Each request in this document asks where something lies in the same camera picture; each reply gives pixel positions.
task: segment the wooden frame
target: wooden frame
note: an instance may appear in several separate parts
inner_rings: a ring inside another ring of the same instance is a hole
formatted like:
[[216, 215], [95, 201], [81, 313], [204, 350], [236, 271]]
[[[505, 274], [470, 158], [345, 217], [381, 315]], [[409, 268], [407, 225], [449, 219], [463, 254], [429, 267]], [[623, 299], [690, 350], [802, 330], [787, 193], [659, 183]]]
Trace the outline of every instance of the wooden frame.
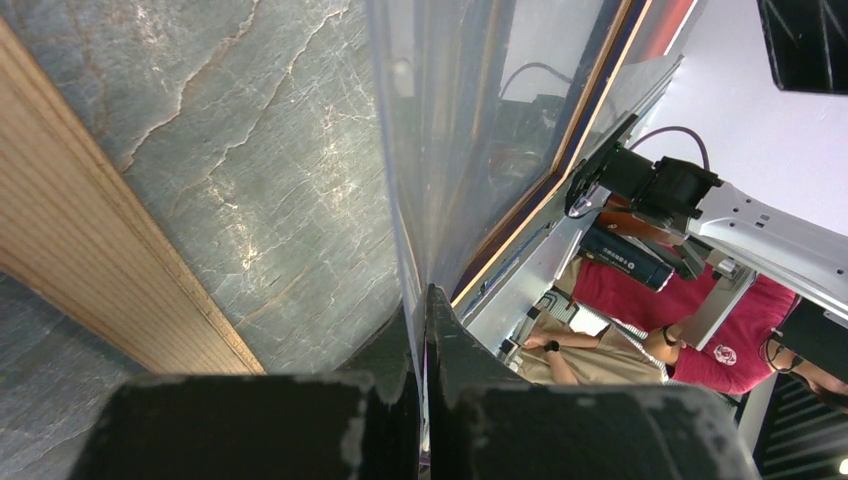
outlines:
[[[519, 202], [519, 206], [511, 211], [496, 227], [494, 234], [487, 239], [466, 269], [451, 298], [452, 306], [456, 307], [472, 291], [497, 259], [501, 258], [510, 245], [515, 242], [533, 217], [551, 201], [571, 173], [571, 169], [577, 160], [577, 154], [589, 133], [588, 127], [595, 121], [650, 6], [651, 0], [632, 0], [625, 1], [619, 8], [610, 28], [610, 34], [604, 41], [600, 59], [594, 65], [589, 76], [587, 83], [589, 87], [581, 93], [575, 114], [571, 117], [563, 134], [559, 149], [554, 157], [554, 168], [551, 175], [542, 179], [530, 193], [525, 195]], [[608, 72], [606, 76], [602, 75], [604, 71]]]
[[0, 39], [3, 270], [154, 372], [264, 372], [2, 20]]

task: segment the white logo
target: white logo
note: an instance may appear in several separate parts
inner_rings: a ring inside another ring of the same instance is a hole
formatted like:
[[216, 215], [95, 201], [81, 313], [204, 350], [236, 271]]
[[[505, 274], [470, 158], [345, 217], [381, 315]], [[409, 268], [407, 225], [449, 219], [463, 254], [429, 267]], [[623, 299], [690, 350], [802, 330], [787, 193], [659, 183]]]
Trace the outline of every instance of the white logo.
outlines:
[[716, 360], [725, 365], [736, 365], [736, 351], [730, 347], [719, 345], [713, 350]]

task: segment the gray stone surface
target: gray stone surface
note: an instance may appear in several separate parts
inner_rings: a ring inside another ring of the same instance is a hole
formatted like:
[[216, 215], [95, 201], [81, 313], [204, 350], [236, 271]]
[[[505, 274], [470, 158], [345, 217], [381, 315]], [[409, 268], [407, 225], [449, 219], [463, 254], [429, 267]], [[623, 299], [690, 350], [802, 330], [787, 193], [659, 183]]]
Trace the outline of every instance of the gray stone surface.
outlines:
[[109, 394], [141, 371], [0, 275], [0, 478], [64, 478]]
[[391, 315], [363, 2], [0, 5], [268, 370], [332, 369]]

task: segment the cable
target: cable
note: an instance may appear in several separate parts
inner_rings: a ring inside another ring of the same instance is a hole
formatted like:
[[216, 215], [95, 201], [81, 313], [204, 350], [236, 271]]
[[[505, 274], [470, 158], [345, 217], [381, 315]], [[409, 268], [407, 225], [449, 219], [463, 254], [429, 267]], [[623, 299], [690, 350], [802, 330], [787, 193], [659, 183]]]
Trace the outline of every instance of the cable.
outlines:
[[592, 208], [590, 210], [586, 210], [585, 212], [581, 213], [580, 215], [577, 215], [576, 217], [572, 217], [571, 215], [568, 215], [568, 218], [570, 218], [572, 220], [579, 220], [579, 219], [585, 217], [586, 215], [589, 215], [590, 213], [595, 213], [595, 212], [598, 212], [598, 213], [633, 213], [635, 211], [636, 210], [634, 210], [631, 207], [596, 207], [596, 208]]
[[506, 83], [504, 83], [504, 86], [501, 89], [500, 98], [503, 98], [504, 94], [506, 93], [506, 89], [509, 87], [509, 84], [512, 83], [513, 80], [515, 80], [515, 77], [517, 77], [524, 70], [529, 70], [531, 68], [541, 68], [542, 70], [550, 73], [551, 75], [557, 77], [558, 79], [562, 80], [565, 83], [568, 83], [569, 85], [574, 81], [573, 78], [571, 78], [571, 77], [569, 77], [569, 76], [567, 76], [563, 73], [560, 73], [554, 67], [552, 67], [552, 66], [550, 66], [546, 63], [530, 62], [526, 65], [522, 65], [518, 70], [513, 72], [512, 75], [510, 75], [508, 79], [506, 79]]
[[644, 142], [645, 140], [647, 140], [647, 139], [649, 139], [649, 138], [651, 138], [655, 135], [659, 135], [661, 133], [666, 133], [666, 132], [682, 132], [682, 133], [685, 133], [685, 134], [689, 135], [690, 137], [692, 137], [695, 140], [695, 143], [698, 144], [698, 149], [701, 150], [701, 162], [704, 164], [704, 170], [706, 170], [708, 172], [710, 171], [710, 157], [707, 154], [707, 146], [704, 144], [704, 140], [701, 139], [701, 137], [697, 133], [695, 133], [695, 131], [692, 130], [691, 128], [681, 127], [679, 125], [672, 125], [670, 127], [658, 128], [658, 129], [654, 130], [653, 132], [651, 132], [651, 133], [645, 135], [644, 137], [640, 138], [639, 140], [636, 140], [633, 143], [633, 145], [631, 145], [629, 147], [629, 149], [630, 150], [636, 150], [636, 147], [641, 145], [642, 142]]

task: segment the bracelet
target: bracelet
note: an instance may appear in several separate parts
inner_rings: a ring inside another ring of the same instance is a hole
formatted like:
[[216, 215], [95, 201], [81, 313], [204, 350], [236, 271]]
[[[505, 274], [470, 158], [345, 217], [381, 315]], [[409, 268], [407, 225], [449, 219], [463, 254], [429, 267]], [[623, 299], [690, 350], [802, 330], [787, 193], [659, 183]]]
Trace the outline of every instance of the bracelet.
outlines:
[[668, 338], [669, 327], [671, 327], [671, 325], [666, 325], [660, 331], [663, 332], [663, 340], [665, 340], [665, 344], [668, 345], [669, 347], [675, 347], [675, 346], [677, 346], [678, 340], [672, 340], [672, 339]]

